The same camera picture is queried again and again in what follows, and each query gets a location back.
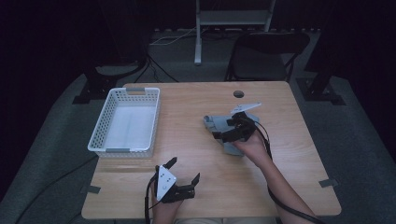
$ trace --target dark background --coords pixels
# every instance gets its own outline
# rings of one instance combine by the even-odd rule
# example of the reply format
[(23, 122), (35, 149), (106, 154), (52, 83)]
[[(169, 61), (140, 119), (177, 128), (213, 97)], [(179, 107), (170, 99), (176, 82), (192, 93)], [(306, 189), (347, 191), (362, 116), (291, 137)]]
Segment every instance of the dark background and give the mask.
[[(52, 104), (83, 73), (78, 55), (82, 50), (94, 65), (130, 63), (144, 56), (142, 48), (154, 28), (163, 31), (195, 26), (195, 1), (125, 1), (130, 2), (131, 13), (123, 15), (122, 21), (131, 21), (128, 27), (133, 30), (127, 29), (125, 34), (133, 41), (123, 47), (133, 53), (120, 52), (120, 40), (113, 38), (114, 27), (108, 27), (98, 2), (0, 3), (1, 198)], [(212, 8), (211, 2), (202, 1), (202, 8)], [(221, 2), (214, 9), (266, 7), (265, 1), (244, 1), (243, 5), (238, 5), (240, 1)], [(307, 70), (319, 72), (329, 61), (339, 65), (334, 75), (349, 80), (395, 160), (394, 5), (374, 0), (278, 0), (272, 28), (321, 30)], [(65, 24), (75, 28), (73, 34), (67, 32)], [(71, 48), (76, 38), (79, 51)]]

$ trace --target basket handle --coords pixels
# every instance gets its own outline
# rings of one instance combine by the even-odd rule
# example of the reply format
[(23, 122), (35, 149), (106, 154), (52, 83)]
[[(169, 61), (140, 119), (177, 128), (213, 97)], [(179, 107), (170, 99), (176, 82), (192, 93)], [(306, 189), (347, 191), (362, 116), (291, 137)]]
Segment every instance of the basket handle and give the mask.
[(125, 88), (126, 92), (128, 95), (145, 95), (146, 94), (146, 88), (139, 88), (139, 87), (129, 87)]

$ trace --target wooden table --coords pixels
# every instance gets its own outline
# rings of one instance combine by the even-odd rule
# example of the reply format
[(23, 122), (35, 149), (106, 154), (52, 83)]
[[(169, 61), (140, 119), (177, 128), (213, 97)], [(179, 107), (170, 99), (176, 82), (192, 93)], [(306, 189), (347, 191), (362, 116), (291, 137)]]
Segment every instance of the wooden table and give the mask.
[[(246, 157), (225, 154), (205, 128), (205, 115), (230, 115), (239, 104), (261, 102), (248, 112), (270, 135), (276, 166), (318, 216), (341, 212), (299, 107), (286, 82), (194, 82), (127, 84), (161, 89), (161, 111), (154, 155), (146, 159), (101, 158), (92, 178), (98, 194), (88, 193), (85, 218), (143, 218), (144, 197), (155, 165), (173, 157), (170, 169), (178, 185), (201, 173), (194, 199), (186, 200), (177, 217), (275, 217), (260, 170)], [(234, 91), (245, 97), (235, 98)]]

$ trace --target forearm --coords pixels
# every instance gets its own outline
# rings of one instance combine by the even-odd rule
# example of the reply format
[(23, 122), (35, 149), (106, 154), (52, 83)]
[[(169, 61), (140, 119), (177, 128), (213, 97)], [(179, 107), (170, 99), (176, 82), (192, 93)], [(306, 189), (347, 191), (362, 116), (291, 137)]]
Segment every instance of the forearm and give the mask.
[(172, 224), (174, 223), (176, 213), (166, 211), (165, 209), (159, 210), (153, 217), (152, 224)]
[[(296, 193), (296, 191), (291, 187), (289, 182), (280, 173), (272, 160), (268, 157), (259, 166), (262, 170), (265, 179), (267, 180), (268, 188), (273, 192), (273, 194), (286, 206), (293, 208), (299, 212), (305, 213), (311, 217), (315, 214), (308, 207), (308, 205), (303, 201), (303, 199)], [(283, 223), (310, 223), (288, 211), (276, 206), (278, 213), (283, 221)]]

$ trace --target black tape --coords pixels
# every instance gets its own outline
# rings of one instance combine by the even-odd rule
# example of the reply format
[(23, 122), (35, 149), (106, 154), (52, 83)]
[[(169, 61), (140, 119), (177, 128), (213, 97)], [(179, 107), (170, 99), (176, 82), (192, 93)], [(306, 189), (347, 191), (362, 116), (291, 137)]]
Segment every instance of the black tape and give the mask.
[(79, 191), (80, 193), (94, 193), (94, 194), (98, 194), (100, 191), (99, 187), (96, 186), (82, 186), (81, 190)]
[(319, 181), (319, 184), (321, 187), (326, 188), (329, 186), (338, 186), (338, 182), (335, 179), (327, 179), (327, 180), (321, 180)]

